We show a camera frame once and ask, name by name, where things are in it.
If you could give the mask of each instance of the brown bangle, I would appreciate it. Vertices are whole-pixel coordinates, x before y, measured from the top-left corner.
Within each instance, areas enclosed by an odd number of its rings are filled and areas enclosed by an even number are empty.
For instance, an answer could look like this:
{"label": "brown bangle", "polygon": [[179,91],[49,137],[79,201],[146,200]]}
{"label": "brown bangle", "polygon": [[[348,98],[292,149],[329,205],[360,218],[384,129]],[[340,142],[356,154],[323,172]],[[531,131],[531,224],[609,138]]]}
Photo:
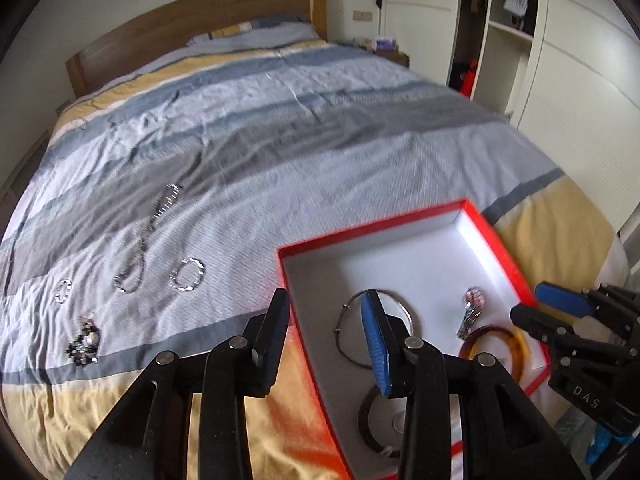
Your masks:
{"label": "brown bangle", "polygon": [[513,369],[511,370],[511,377],[519,383],[522,378],[522,373],[524,372],[524,354],[525,351],[523,349],[523,345],[525,344],[522,340],[517,338],[510,330],[507,330],[501,326],[495,325],[486,325],[482,326],[477,330],[474,330],[469,336],[465,339],[465,342],[462,343],[462,348],[458,353],[458,357],[462,357],[464,359],[473,359],[472,351],[476,344],[476,342],[483,336],[487,334],[493,334],[502,339],[509,348],[509,353],[511,354],[511,362],[513,364]]}

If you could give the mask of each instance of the pillow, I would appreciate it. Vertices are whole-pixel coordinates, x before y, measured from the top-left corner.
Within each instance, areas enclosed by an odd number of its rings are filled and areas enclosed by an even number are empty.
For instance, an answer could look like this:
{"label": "pillow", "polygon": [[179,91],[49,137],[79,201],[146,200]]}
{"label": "pillow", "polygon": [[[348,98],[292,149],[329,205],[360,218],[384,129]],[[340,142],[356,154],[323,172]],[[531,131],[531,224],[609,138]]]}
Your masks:
{"label": "pillow", "polygon": [[250,22],[236,23],[235,25],[229,25],[228,27],[218,28],[217,30],[212,30],[211,32],[199,34],[187,41],[187,46],[192,46],[195,44],[203,43],[205,41],[216,40],[219,38],[226,38],[227,36],[235,36],[249,30],[255,30],[257,28],[270,28],[276,27],[281,23],[295,22],[306,22],[306,20],[303,20],[302,18],[299,18],[292,14],[271,14],[270,16],[265,16],[263,18],[256,18],[255,20],[251,20]]}

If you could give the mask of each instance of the silver necklace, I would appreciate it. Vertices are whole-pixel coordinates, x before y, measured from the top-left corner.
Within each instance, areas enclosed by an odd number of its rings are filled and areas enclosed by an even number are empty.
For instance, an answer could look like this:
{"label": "silver necklace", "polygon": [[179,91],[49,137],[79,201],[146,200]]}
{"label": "silver necklace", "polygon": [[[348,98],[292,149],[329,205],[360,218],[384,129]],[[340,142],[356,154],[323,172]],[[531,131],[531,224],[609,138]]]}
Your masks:
{"label": "silver necklace", "polygon": [[[151,215],[146,225],[140,232],[140,239],[136,245],[134,253],[131,255],[125,268],[113,277],[113,284],[120,292],[130,294],[138,290],[140,283],[142,282],[142,275],[145,272],[145,253],[148,248],[149,237],[156,230],[156,222],[158,219],[167,212],[173,204],[178,200],[180,195],[180,187],[175,184],[167,184],[164,193],[158,197],[154,213]],[[124,285],[124,281],[133,274],[133,270],[138,268],[138,276],[136,281],[127,288]]]}

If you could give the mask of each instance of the bangle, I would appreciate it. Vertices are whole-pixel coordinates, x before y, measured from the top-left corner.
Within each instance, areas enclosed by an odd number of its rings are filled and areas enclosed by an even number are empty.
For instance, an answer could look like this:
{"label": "bangle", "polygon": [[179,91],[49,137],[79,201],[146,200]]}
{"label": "bangle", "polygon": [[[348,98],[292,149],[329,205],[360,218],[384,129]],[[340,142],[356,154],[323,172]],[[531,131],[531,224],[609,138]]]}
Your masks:
{"label": "bangle", "polygon": [[398,458],[400,456],[400,450],[393,449],[391,446],[382,446],[382,444],[373,437],[369,429],[369,412],[373,406],[373,401],[379,396],[380,390],[377,386],[373,386],[364,399],[362,399],[360,409],[358,410],[358,432],[370,450],[375,451],[380,456]]}
{"label": "bangle", "polygon": [[513,379],[519,383],[522,378],[522,373],[524,372],[524,355],[528,352],[528,349],[525,350],[526,343],[517,338],[510,330],[507,330],[501,326],[495,325],[486,325],[482,326],[477,330],[474,330],[469,336],[465,339],[465,342],[462,343],[462,348],[458,353],[458,357],[462,357],[464,359],[473,359],[474,355],[472,353],[473,348],[476,342],[483,336],[492,334],[500,339],[502,339],[509,348],[509,353],[511,354],[511,363],[513,364],[513,368],[511,369],[511,376]]}
{"label": "bangle", "polygon": [[[398,298],[398,295],[393,293],[393,292],[391,292],[391,291],[389,291],[389,290],[376,289],[376,292],[378,294],[384,294],[385,296],[390,297],[392,300],[394,300],[398,304],[398,307],[400,307],[400,310],[402,310],[402,312],[406,316],[407,321],[409,323],[409,335],[413,335],[414,334],[414,322],[411,319],[411,314],[409,314],[409,311],[406,309],[404,304],[402,304],[402,301],[400,301],[400,299]],[[338,352],[340,352],[340,355],[342,355],[343,357],[347,358],[349,361],[351,361],[356,366],[359,366],[360,368],[365,368],[367,370],[371,370],[371,365],[366,364],[366,363],[361,363],[360,361],[357,361],[356,359],[353,359],[353,358],[349,357],[344,352],[344,350],[342,350],[342,348],[340,346],[340,324],[342,323],[342,320],[344,319],[345,314],[347,314],[347,311],[351,308],[351,304],[355,300],[357,300],[360,296],[364,295],[365,293],[366,293],[366,290],[361,290],[360,292],[357,292],[356,294],[354,294],[353,296],[351,296],[349,298],[349,301],[347,301],[347,303],[345,303],[342,306],[342,310],[340,311],[340,315],[338,316],[338,321],[335,324],[334,335],[335,335],[335,346],[338,349]]]}

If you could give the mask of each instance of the striped bedspread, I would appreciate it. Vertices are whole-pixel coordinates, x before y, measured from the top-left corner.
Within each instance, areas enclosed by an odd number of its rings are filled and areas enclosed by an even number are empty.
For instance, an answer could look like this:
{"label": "striped bedspread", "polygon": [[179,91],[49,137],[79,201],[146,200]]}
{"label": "striped bedspread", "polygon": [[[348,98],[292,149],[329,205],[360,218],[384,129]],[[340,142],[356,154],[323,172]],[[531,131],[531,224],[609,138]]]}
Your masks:
{"label": "striped bedspread", "polygon": [[[148,239],[139,289],[120,293],[113,277],[167,184],[180,197]],[[381,57],[320,40],[186,51],[110,84],[60,117],[0,246],[2,414],[62,478],[153,356],[208,351],[267,307],[277,247],[465,197],[531,285],[625,272],[610,225],[549,158]],[[191,292],[169,287],[183,258],[206,266]],[[60,280],[72,282],[64,303]],[[86,367],[64,353],[81,316],[102,333]],[[256,479],[347,477],[294,332],[272,394],[246,412]]]}

